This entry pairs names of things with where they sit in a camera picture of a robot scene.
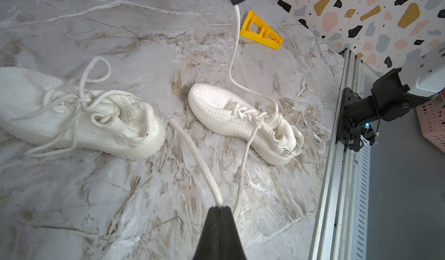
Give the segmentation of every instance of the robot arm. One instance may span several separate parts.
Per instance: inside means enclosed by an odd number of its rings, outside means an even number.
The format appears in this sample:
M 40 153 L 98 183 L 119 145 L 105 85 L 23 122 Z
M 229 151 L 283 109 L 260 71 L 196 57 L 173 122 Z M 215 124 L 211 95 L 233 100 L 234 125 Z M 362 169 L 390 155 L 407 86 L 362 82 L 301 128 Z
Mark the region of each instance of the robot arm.
M 337 140 L 358 152 L 361 148 L 358 130 L 365 123 L 401 117 L 444 87 L 445 43 L 442 43 L 419 60 L 393 68 L 377 79 L 371 96 L 361 99 L 351 89 L 344 89 Z

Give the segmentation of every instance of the black wire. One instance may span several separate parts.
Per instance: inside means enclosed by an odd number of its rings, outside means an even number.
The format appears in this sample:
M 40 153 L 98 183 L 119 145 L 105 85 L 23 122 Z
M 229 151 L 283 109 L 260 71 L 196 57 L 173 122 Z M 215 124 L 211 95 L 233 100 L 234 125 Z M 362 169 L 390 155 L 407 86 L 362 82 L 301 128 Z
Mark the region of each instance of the black wire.
M 364 142 L 361 140 L 361 137 L 359 137 L 359 128 L 363 127 L 363 125 L 358 124 L 356 128 L 356 137 L 360 140 L 361 145 L 358 147 L 359 149 L 363 148 Z
M 379 131 L 379 126 L 380 126 L 380 119 L 379 122 L 377 123 L 377 129 L 375 130 L 375 134 L 377 134 L 377 132 Z

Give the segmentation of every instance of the terrazzo wall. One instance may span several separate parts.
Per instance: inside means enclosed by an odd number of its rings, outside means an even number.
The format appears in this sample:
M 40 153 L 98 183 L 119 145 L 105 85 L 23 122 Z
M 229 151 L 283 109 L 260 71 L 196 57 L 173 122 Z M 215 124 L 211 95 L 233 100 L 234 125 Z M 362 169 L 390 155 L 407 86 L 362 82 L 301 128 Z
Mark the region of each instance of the terrazzo wall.
M 349 47 L 384 74 L 445 40 L 443 0 L 282 1 L 281 7 L 335 51 Z

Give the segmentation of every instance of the gray marble tile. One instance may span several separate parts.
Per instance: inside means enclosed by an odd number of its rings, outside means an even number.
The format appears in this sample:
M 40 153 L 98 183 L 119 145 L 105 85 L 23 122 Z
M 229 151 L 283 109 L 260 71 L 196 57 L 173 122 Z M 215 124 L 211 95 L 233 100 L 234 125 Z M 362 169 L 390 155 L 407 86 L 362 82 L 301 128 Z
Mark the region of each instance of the gray marble tile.
M 306 143 L 283 167 L 251 149 L 238 232 L 249 259 L 307 256 L 343 60 L 273 0 L 247 0 L 240 10 L 253 10 L 284 42 L 277 51 L 241 37 L 233 75 L 274 98 Z M 0 0 L 0 66 L 68 79 L 105 57 L 113 74 L 90 89 L 138 94 L 163 119 L 177 120 L 231 207 L 246 142 L 210 132 L 186 97 L 206 82 L 272 110 L 228 80 L 234 36 L 228 0 Z M 31 147 L 0 134 L 1 258 L 192 258 L 214 201 L 171 127 L 161 150 L 142 161 L 87 149 L 24 159 Z

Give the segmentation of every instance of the yellow 3d-printed part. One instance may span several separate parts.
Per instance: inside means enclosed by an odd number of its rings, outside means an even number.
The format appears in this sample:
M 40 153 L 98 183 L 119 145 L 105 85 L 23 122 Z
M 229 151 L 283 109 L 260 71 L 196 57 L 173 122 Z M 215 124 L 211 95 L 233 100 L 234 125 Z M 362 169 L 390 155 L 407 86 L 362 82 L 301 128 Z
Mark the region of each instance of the yellow 3d-printed part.
M 259 29 L 261 29 L 260 33 L 256 33 L 250 29 L 252 23 L 258 25 Z M 252 11 L 249 12 L 239 34 L 273 49 L 279 49 L 283 44 L 283 38 Z

